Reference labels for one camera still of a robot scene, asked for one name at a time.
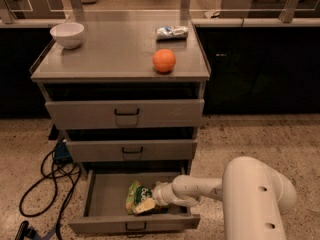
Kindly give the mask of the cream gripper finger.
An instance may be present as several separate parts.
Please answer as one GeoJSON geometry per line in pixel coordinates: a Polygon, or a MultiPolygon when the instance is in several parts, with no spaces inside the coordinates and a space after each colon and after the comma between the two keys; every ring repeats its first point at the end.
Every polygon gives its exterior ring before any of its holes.
{"type": "Polygon", "coordinates": [[[133,209],[135,214],[142,214],[144,212],[149,212],[154,209],[156,206],[155,200],[151,197],[148,197],[141,202],[138,202],[133,209]]]}

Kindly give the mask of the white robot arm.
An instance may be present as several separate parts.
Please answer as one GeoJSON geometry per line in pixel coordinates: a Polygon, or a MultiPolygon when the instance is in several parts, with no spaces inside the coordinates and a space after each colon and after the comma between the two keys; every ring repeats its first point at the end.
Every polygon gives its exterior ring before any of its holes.
{"type": "Polygon", "coordinates": [[[230,161],[221,178],[179,175],[170,183],[158,182],[133,212],[142,214],[170,204],[194,207],[202,197],[222,202],[225,240],[287,240],[281,215],[295,206],[295,187],[286,176],[252,157],[230,161]]]}

